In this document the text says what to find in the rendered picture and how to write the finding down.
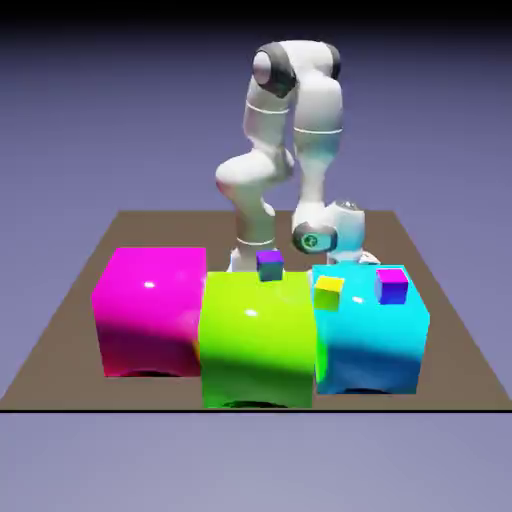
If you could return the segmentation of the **small magenta cube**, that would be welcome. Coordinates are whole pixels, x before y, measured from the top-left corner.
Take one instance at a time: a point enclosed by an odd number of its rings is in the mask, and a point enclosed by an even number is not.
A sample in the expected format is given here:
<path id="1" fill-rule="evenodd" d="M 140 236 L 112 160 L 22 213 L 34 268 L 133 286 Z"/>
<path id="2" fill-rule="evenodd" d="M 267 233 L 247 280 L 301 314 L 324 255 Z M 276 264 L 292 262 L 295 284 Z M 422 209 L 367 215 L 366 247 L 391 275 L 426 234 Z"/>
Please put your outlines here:
<path id="1" fill-rule="evenodd" d="M 406 302 L 409 279 L 402 268 L 379 267 L 376 270 L 375 294 L 381 305 L 400 305 Z"/>

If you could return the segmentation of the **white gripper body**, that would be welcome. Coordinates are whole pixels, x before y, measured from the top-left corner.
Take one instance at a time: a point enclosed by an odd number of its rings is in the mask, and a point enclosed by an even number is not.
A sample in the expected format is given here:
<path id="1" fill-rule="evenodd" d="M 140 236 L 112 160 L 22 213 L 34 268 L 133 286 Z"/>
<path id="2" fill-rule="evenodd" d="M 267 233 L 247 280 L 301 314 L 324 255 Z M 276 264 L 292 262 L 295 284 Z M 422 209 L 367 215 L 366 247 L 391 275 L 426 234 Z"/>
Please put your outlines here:
<path id="1" fill-rule="evenodd" d="M 380 260 L 372 253 L 365 250 L 331 252 L 327 254 L 327 263 L 335 265 L 339 263 L 358 263 L 367 265 L 380 264 Z"/>

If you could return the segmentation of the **large magenta box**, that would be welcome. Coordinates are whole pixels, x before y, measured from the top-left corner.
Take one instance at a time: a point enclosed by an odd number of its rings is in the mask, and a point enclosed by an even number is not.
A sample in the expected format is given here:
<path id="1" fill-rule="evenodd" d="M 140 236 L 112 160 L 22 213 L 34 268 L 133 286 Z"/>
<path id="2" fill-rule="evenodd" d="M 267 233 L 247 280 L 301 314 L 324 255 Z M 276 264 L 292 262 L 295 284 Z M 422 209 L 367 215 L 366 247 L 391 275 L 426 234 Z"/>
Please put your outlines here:
<path id="1" fill-rule="evenodd" d="M 201 247 L 119 247 L 91 293 L 104 375 L 198 377 Z"/>

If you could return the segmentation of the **large cyan box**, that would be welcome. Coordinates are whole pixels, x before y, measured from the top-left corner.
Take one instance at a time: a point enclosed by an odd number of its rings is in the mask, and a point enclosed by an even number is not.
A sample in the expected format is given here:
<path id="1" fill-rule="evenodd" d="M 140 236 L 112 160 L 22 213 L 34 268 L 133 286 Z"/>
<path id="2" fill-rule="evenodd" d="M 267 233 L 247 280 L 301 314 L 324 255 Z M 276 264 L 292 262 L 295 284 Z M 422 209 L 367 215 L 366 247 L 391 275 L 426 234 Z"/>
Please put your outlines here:
<path id="1" fill-rule="evenodd" d="M 379 267 L 402 268 L 408 279 L 406 302 L 381 305 L 375 294 Z M 344 279 L 339 309 L 314 310 L 317 325 L 316 387 L 320 394 L 414 394 L 417 389 L 430 314 L 403 265 L 339 263 L 315 265 L 319 276 Z"/>

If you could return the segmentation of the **large green box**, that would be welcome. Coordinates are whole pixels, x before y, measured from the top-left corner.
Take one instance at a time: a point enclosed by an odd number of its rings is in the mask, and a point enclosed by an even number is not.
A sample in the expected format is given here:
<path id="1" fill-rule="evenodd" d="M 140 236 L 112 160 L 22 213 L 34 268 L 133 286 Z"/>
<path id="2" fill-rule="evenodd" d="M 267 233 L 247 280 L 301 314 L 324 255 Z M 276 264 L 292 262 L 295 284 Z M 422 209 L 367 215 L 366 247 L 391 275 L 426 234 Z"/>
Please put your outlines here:
<path id="1" fill-rule="evenodd" d="M 262 282 L 255 272 L 210 272 L 199 355 L 206 408 L 310 408 L 316 324 L 307 274 L 287 271 Z"/>

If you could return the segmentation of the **small violet cube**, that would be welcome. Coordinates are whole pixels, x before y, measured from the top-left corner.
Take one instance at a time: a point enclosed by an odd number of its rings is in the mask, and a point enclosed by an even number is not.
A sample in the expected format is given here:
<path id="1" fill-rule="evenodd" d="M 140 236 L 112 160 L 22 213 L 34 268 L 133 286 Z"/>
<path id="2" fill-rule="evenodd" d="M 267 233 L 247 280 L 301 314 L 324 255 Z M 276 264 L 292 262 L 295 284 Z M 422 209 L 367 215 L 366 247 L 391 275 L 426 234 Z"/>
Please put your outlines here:
<path id="1" fill-rule="evenodd" d="M 283 278 L 284 259 L 277 249 L 257 251 L 256 267 L 261 282 L 279 281 Z"/>

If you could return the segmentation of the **small yellow cube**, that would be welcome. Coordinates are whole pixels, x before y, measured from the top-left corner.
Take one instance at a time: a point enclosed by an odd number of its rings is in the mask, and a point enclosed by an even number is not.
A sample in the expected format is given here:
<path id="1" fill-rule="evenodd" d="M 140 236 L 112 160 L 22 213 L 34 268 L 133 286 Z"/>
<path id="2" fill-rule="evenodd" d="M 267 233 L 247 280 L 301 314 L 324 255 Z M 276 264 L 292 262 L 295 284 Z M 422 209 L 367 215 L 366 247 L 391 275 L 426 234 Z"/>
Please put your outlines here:
<path id="1" fill-rule="evenodd" d="M 344 279 L 319 276 L 313 287 L 313 305 L 316 310 L 336 312 L 339 309 Z"/>

